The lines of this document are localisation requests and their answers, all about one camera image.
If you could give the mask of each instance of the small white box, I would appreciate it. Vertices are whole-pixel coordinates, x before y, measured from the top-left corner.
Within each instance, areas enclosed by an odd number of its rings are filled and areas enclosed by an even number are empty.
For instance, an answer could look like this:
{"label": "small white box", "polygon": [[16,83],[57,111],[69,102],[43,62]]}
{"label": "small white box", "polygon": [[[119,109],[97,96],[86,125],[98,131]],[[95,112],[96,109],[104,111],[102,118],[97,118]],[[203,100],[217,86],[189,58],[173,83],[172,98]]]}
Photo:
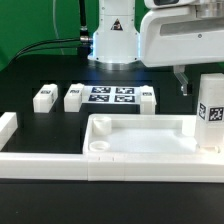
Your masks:
{"label": "small white box", "polygon": [[74,84],[70,86],[64,98],[65,112],[79,112],[82,105],[83,88],[83,84]]}
{"label": "small white box", "polygon": [[4,113],[0,118],[0,151],[18,128],[16,113]]}
{"label": "small white box", "polygon": [[156,98],[153,87],[140,87],[140,114],[155,114]]}
{"label": "small white box", "polygon": [[58,87],[55,84],[44,85],[33,98],[35,113],[49,113],[58,98]]}

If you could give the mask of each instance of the circular hole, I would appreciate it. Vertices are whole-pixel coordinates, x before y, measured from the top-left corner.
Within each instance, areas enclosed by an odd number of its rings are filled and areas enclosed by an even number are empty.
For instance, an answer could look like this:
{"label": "circular hole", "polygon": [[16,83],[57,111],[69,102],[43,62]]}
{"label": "circular hole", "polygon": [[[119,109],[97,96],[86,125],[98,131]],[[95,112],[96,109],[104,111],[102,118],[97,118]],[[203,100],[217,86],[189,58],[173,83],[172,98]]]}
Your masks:
{"label": "circular hole", "polygon": [[92,142],[89,145],[89,150],[92,152],[105,152],[110,150],[110,144],[104,141]]}

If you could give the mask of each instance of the black cable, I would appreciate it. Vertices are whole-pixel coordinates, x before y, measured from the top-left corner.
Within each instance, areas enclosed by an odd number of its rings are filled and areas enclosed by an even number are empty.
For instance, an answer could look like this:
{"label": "black cable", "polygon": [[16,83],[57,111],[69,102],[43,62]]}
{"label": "black cable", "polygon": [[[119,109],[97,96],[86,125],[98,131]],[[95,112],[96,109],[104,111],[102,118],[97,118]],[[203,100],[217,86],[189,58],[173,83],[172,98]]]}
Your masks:
{"label": "black cable", "polygon": [[88,36],[88,28],[86,23],[86,6],[85,0],[79,0],[79,11],[80,11],[80,36]]}
{"label": "black cable", "polygon": [[70,49],[70,48],[76,48],[76,47],[78,47],[78,46],[76,45],[76,46],[46,47],[46,48],[37,48],[37,49],[32,49],[32,50],[24,51],[20,55],[17,55],[15,57],[13,57],[13,59],[10,61],[9,65],[12,64],[14,61],[16,61],[20,56],[22,56],[24,54],[28,54],[30,52],[43,51],[43,50],[55,50],[55,49],[60,49],[60,48]]}
{"label": "black cable", "polygon": [[79,0],[79,8],[80,8],[80,23],[81,23],[81,26],[86,26],[85,0]]}
{"label": "black cable", "polygon": [[31,44],[23,48],[22,50],[20,50],[18,53],[16,53],[16,55],[9,62],[9,65],[12,64],[20,55],[28,53],[32,48],[39,47],[42,45],[47,45],[47,44],[60,44],[60,43],[69,43],[69,42],[76,42],[76,41],[80,41],[80,38],[78,37],[78,38],[68,38],[68,39],[46,40],[46,41],[41,41],[35,44]]}

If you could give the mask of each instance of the metal bracket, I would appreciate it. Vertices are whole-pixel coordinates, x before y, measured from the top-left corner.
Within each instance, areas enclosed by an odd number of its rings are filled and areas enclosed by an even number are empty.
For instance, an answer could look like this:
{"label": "metal bracket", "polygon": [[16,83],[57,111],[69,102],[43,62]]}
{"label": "metal bracket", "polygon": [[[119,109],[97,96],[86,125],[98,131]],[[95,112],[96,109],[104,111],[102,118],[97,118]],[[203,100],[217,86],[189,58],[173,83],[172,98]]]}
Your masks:
{"label": "metal bracket", "polygon": [[173,72],[181,83],[181,91],[184,96],[192,95],[192,84],[189,83],[188,77],[185,75],[185,65],[173,66]]}

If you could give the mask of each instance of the white robot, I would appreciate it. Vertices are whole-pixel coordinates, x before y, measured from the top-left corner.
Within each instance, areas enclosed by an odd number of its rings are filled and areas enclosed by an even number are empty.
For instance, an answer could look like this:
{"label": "white robot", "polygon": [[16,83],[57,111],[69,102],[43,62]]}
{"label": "white robot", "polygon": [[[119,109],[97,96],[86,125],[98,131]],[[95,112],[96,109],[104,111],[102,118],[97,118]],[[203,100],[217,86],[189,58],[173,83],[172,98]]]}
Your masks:
{"label": "white robot", "polygon": [[139,59],[147,67],[174,66],[184,95],[191,93],[185,65],[224,61],[222,0],[145,0],[151,9],[134,27],[134,0],[100,0],[90,64],[129,69]]}
{"label": "white robot", "polygon": [[152,10],[141,24],[141,60],[147,67],[174,66],[184,95],[185,65],[222,62],[222,0],[145,0]]}

